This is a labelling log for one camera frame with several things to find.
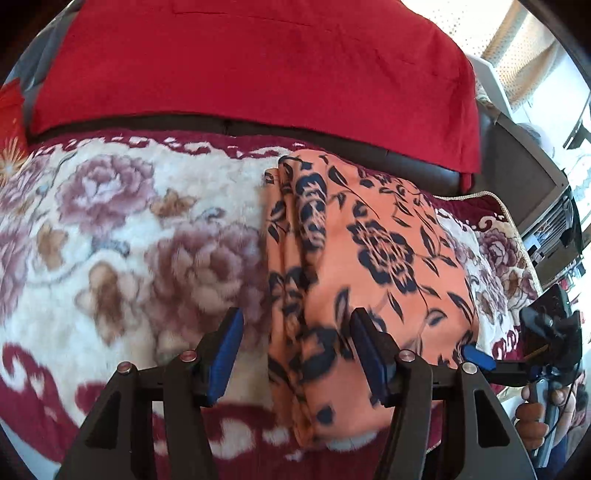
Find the blue gripper pad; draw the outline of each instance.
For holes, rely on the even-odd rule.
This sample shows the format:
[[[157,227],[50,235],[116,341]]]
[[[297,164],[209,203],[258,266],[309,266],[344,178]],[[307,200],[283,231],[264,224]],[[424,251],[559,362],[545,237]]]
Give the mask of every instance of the blue gripper pad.
[[[240,309],[230,309],[220,328],[217,330],[219,346],[217,354],[209,369],[209,385],[207,400],[214,405],[226,392],[232,367],[238,354],[242,333],[244,331],[244,315]]]
[[[350,320],[351,339],[363,367],[372,395],[384,402],[387,395],[388,367],[374,343],[373,333],[379,333],[365,309],[355,309]]]
[[[496,368],[495,359],[477,350],[474,345],[464,345],[462,347],[462,356],[466,362],[471,362],[487,372],[492,372]]]

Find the cable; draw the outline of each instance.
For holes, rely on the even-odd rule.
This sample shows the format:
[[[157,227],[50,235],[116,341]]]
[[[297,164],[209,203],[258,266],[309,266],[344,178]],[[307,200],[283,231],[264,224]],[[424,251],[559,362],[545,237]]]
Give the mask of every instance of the cable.
[[[582,359],[579,360],[579,363],[577,364],[577,369],[576,371],[579,371],[579,368],[581,367],[581,362]],[[562,416],[564,415],[564,412],[566,411],[566,407],[569,405],[569,400],[571,395],[573,394],[573,388],[574,388],[574,382],[576,381],[576,378],[573,380],[573,382],[570,384],[570,389],[569,389],[569,394],[566,397],[566,402],[564,402],[564,408],[562,409],[562,411],[560,412],[560,415],[558,416],[558,420],[556,420],[556,423],[554,424],[554,426],[550,429],[550,431],[546,434],[546,436],[544,437],[544,440],[546,440],[546,438],[548,438],[553,431],[556,430],[556,427],[558,426],[558,424],[560,423],[560,420],[562,420]]]

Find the human hand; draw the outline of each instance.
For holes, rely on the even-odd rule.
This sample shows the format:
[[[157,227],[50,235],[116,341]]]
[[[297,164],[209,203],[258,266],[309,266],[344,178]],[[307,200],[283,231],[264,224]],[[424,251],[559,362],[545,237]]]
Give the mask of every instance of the human hand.
[[[559,421],[558,425],[556,426],[556,434],[554,435],[554,444],[552,447],[555,447],[564,438],[566,433],[569,431],[569,427],[573,420],[577,397],[577,385],[573,387],[573,392],[570,394],[568,405],[564,405],[567,397],[569,396],[569,391],[570,386],[560,390],[555,390],[552,393],[552,403],[561,407],[561,413],[558,417]],[[529,397],[530,385],[524,387],[521,391],[521,398],[527,401]],[[544,443],[544,438],[550,431],[550,427],[544,423],[544,405],[541,403],[526,402],[517,407],[515,416],[519,420],[515,424],[515,429],[521,437],[526,450],[535,450],[536,448],[540,448]]]

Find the metal screw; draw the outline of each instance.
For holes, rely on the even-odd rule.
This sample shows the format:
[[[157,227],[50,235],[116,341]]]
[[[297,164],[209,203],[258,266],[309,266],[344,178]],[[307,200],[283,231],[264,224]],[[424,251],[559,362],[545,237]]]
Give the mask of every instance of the metal screw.
[[[416,359],[416,355],[412,350],[402,350],[399,354],[398,357],[400,360],[402,360],[403,362],[412,362],[414,361],[414,359]]]
[[[197,359],[197,352],[195,350],[185,350],[181,353],[180,358],[185,363],[194,362]]]
[[[127,375],[129,372],[131,372],[133,367],[134,365],[131,362],[121,362],[119,365],[117,365],[117,371],[121,375]]]
[[[468,375],[474,375],[476,372],[478,372],[478,367],[474,364],[471,364],[470,362],[466,362],[465,364],[462,364],[462,370],[464,370],[464,372],[466,372]]]

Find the finger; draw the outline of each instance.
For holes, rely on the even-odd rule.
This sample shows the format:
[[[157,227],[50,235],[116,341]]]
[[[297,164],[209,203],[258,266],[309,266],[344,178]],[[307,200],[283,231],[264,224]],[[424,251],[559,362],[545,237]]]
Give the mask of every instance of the finger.
[[[525,446],[525,450],[536,450],[536,448],[540,448],[544,444],[544,439],[522,439],[523,445]]]
[[[558,418],[558,425],[556,426],[556,435],[554,436],[554,446],[559,444],[560,441],[569,431],[570,425],[573,421],[573,415],[576,409],[576,404],[576,398],[573,395],[571,395],[568,403],[563,407],[563,411],[560,417]]]
[[[544,406],[541,403],[522,403],[515,410],[515,416],[524,421],[540,421],[544,415]]]
[[[544,439],[550,428],[545,423],[539,421],[518,421],[515,424],[515,429],[522,440],[539,440]]]
[[[569,396],[570,388],[562,388],[552,392],[552,403],[561,407],[566,402],[566,397]]]

